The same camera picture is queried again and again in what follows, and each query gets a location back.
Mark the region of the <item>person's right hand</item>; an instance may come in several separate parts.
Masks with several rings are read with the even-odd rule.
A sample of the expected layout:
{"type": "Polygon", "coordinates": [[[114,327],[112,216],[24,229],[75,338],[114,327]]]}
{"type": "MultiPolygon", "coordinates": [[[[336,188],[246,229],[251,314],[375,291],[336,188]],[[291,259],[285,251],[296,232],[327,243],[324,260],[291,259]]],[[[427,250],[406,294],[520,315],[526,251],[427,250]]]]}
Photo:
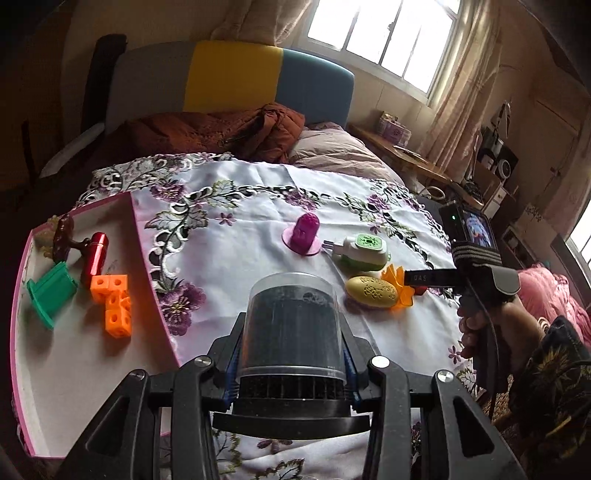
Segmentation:
{"type": "Polygon", "coordinates": [[[461,306],[457,314],[460,317],[459,329],[464,345],[461,355],[466,359],[474,357],[477,352],[478,334],[489,325],[490,318],[495,326],[500,327],[501,336],[509,348],[510,353],[506,357],[510,360],[512,374],[525,368],[544,338],[538,320],[524,308],[518,297],[491,309],[489,318],[485,312],[471,311],[466,306],[461,306]]]}

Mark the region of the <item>dark floral sleeve forearm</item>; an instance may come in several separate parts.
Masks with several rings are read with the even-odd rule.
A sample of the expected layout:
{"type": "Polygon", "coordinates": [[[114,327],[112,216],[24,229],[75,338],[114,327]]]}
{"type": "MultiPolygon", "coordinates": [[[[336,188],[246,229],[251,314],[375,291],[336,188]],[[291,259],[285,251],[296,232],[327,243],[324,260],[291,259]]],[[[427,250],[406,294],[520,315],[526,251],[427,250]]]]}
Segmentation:
{"type": "Polygon", "coordinates": [[[510,390],[531,479],[590,474],[590,352],[560,316],[510,390]]]}

